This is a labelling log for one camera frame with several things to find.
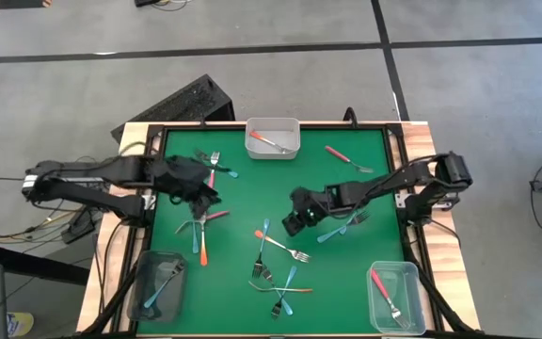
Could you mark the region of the yellow slipper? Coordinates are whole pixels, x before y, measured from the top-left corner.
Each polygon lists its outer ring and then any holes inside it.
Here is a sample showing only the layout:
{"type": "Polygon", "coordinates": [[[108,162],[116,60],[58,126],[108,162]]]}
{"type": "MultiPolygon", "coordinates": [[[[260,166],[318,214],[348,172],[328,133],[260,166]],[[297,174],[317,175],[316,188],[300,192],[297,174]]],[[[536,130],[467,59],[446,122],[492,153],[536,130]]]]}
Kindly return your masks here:
{"type": "Polygon", "coordinates": [[[27,335],[35,324],[35,317],[30,313],[7,312],[8,338],[27,335]]]}

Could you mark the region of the blue utensil handle top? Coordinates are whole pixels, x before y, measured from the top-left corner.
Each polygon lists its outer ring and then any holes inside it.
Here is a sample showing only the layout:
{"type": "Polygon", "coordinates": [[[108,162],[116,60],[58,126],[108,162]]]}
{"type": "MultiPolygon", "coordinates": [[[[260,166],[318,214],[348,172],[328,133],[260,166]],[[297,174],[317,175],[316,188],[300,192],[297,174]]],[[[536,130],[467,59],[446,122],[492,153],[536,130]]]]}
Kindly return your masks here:
{"type": "MultiPolygon", "coordinates": [[[[362,211],[357,212],[357,213],[355,213],[355,214],[358,214],[358,215],[359,215],[359,223],[358,223],[357,225],[359,225],[359,224],[361,224],[362,222],[364,222],[364,221],[365,221],[366,219],[368,219],[369,216],[370,216],[370,213],[369,213],[368,211],[366,211],[366,210],[362,210],[362,211]]],[[[334,235],[336,235],[336,234],[339,234],[339,230],[342,228],[342,226],[340,226],[339,228],[337,228],[337,229],[335,229],[335,230],[333,230],[333,231],[331,231],[331,232],[328,232],[328,233],[326,233],[326,234],[319,235],[319,236],[316,238],[316,241],[317,241],[318,243],[324,243],[325,241],[329,240],[329,238],[331,238],[332,236],[334,236],[334,235]]]]}

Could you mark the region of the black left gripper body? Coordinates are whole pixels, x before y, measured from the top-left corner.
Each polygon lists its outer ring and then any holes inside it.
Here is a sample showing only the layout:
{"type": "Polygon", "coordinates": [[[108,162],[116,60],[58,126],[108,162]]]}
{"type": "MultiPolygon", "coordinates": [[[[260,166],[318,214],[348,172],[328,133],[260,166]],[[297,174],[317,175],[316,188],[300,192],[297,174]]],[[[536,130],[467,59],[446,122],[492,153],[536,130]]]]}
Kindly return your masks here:
{"type": "Polygon", "coordinates": [[[204,183],[209,174],[207,166],[191,157],[172,155],[151,162],[152,188],[187,202],[213,196],[204,183]]]}

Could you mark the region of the white plastic bin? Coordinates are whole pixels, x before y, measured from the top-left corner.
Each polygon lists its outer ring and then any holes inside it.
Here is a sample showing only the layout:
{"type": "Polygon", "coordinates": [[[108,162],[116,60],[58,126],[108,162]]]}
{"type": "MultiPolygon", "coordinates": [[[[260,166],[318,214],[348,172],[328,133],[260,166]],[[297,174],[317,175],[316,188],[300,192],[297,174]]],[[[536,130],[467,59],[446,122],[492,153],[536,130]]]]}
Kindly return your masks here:
{"type": "Polygon", "coordinates": [[[300,148],[300,122],[295,118],[250,118],[246,122],[245,134],[247,154],[255,160],[293,160],[300,148]],[[293,151],[280,153],[272,146],[251,137],[251,131],[293,151]]]}

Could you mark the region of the black floor beam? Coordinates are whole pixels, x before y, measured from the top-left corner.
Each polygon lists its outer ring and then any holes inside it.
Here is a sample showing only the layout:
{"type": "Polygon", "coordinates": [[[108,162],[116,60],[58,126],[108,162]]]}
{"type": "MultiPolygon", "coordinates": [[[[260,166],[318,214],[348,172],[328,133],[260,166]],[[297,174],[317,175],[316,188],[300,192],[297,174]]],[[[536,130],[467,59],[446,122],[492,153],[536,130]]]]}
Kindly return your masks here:
{"type": "Polygon", "coordinates": [[[0,265],[9,273],[76,285],[86,285],[90,272],[87,268],[73,264],[66,264],[1,247],[0,265]]]}

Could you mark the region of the blue utensil handle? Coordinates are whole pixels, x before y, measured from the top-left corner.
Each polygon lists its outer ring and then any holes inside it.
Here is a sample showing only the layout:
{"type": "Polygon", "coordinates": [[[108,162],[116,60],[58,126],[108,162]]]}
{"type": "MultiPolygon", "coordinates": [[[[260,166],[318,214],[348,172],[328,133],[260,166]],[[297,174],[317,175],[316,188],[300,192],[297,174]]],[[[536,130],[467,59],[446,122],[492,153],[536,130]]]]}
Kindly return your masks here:
{"type": "MultiPolygon", "coordinates": [[[[366,219],[368,219],[369,216],[370,216],[370,213],[369,213],[368,211],[366,211],[366,210],[362,210],[362,211],[357,212],[357,213],[355,213],[355,214],[358,214],[358,215],[359,215],[359,223],[358,223],[357,225],[359,225],[359,224],[361,224],[362,222],[364,222],[364,221],[365,221],[366,219]]],[[[333,231],[331,231],[331,232],[328,232],[328,233],[326,233],[326,234],[319,235],[319,236],[316,238],[316,241],[317,241],[318,243],[324,243],[325,241],[329,240],[329,238],[331,238],[332,236],[334,236],[334,235],[336,235],[336,234],[339,234],[339,230],[342,228],[342,226],[340,226],[339,228],[337,228],[337,229],[335,229],[335,230],[333,230],[333,231]]]]}
{"type": "MultiPolygon", "coordinates": [[[[209,164],[211,164],[212,162],[212,157],[205,153],[204,151],[196,148],[194,150],[194,154],[196,157],[198,157],[200,160],[204,161],[204,162],[207,162],[209,164]]],[[[232,169],[230,168],[227,168],[227,167],[224,167],[224,166],[221,166],[219,164],[216,165],[216,169],[219,170],[220,172],[225,172],[225,173],[228,173],[232,178],[237,178],[238,177],[238,173],[233,171],[232,169]]]]}

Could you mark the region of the black and orange bar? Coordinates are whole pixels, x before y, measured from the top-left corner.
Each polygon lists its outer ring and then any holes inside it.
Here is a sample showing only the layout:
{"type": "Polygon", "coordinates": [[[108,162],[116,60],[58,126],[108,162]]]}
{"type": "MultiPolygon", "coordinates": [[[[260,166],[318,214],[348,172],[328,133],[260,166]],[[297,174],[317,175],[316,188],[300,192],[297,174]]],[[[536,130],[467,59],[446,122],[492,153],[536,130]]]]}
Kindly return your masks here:
{"type": "Polygon", "coordinates": [[[0,0],[1,9],[48,8],[53,0],[0,0]]]}

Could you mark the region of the clear plastic bin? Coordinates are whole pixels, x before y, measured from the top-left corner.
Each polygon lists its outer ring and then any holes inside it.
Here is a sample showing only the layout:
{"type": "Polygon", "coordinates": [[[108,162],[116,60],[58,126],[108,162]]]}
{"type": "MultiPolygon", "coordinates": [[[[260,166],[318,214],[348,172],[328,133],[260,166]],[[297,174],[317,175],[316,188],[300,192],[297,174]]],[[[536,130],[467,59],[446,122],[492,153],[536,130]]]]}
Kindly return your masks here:
{"type": "Polygon", "coordinates": [[[410,262],[375,261],[366,273],[369,318],[371,325],[382,334],[422,335],[426,332],[426,324],[419,291],[419,272],[410,262]],[[410,324],[403,330],[391,317],[388,303],[376,287],[372,277],[375,269],[384,283],[394,305],[402,312],[410,324]]]}

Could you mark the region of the green table mat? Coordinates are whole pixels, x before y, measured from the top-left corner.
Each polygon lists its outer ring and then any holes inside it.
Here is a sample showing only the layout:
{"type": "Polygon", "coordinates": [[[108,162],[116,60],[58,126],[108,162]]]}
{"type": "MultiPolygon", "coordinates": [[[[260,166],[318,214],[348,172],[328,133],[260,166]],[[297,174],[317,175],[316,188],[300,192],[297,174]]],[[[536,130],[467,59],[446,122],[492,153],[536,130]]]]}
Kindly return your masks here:
{"type": "Polygon", "coordinates": [[[303,186],[319,191],[326,185],[367,181],[389,172],[386,146],[378,130],[305,130],[293,160],[254,160],[247,154],[241,131],[172,131],[167,154],[190,155],[198,148],[220,152],[220,161],[238,173],[221,173],[215,189],[222,202],[216,210],[230,213],[207,223],[205,231],[208,265],[192,252],[192,229],[176,229],[189,218],[185,204],[174,205],[162,197],[155,212],[151,236],[153,250],[180,253],[188,263],[187,281],[180,315],[171,323],[141,322],[142,335],[189,334],[368,334],[369,318],[366,273],[375,261],[398,261],[403,256],[393,199],[385,196],[368,205],[370,216],[360,225],[336,234],[324,243],[316,238],[337,229],[340,222],[326,218],[295,236],[286,233],[282,220],[291,212],[291,192],[303,186]],[[371,168],[363,173],[325,150],[328,145],[356,164],[371,168]],[[285,247],[311,258],[302,263],[285,250],[265,241],[263,265],[274,285],[263,275],[252,277],[263,230],[285,247]],[[285,287],[292,266],[297,272],[288,288],[312,288],[312,293],[286,293],[294,311],[271,311],[279,300],[277,291],[260,287],[285,287]]]}

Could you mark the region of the black perforated case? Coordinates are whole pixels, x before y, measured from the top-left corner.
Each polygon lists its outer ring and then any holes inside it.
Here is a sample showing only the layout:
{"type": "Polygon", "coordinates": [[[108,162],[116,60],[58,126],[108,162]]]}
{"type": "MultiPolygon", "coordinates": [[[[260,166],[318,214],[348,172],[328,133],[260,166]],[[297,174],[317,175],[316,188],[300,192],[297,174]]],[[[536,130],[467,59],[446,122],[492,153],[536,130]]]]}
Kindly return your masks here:
{"type": "Polygon", "coordinates": [[[129,120],[152,121],[235,121],[235,112],[231,97],[206,73],[129,120]]]}

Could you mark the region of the black power strip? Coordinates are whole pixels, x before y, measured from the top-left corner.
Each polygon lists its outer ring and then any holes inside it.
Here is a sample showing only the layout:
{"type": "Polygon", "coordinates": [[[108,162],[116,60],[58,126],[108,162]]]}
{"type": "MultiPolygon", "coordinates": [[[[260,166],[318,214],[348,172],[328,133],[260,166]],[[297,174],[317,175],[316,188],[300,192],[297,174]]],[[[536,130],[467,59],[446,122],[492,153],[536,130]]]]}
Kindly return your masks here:
{"type": "Polygon", "coordinates": [[[83,208],[79,210],[69,221],[69,226],[60,235],[62,241],[69,245],[95,229],[93,212],[83,208]]]}

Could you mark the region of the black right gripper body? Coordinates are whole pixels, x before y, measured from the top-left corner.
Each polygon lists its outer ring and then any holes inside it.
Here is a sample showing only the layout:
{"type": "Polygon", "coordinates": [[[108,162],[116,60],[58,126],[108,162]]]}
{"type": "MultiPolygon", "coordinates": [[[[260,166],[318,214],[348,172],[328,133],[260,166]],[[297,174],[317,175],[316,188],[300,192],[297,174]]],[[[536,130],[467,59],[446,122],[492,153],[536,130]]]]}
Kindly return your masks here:
{"type": "Polygon", "coordinates": [[[328,216],[336,217],[342,213],[336,205],[336,197],[327,191],[312,191],[300,186],[291,192],[290,199],[293,211],[298,213],[301,221],[301,214],[307,209],[316,211],[321,220],[328,216]]]}

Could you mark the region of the dark smoky plastic bin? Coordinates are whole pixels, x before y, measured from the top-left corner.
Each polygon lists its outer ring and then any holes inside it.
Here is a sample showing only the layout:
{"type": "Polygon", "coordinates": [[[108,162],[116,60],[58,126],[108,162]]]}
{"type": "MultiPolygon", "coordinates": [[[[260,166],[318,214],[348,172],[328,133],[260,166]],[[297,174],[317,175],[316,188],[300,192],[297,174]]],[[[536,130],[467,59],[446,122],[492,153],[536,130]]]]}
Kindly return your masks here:
{"type": "Polygon", "coordinates": [[[127,316],[134,321],[171,323],[181,313],[187,281],[188,263],[180,253],[147,250],[140,254],[127,316]],[[143,303],[166,279],[177,261],[184,262],[184,270],[164,288],[151,308],[143,303]]]}

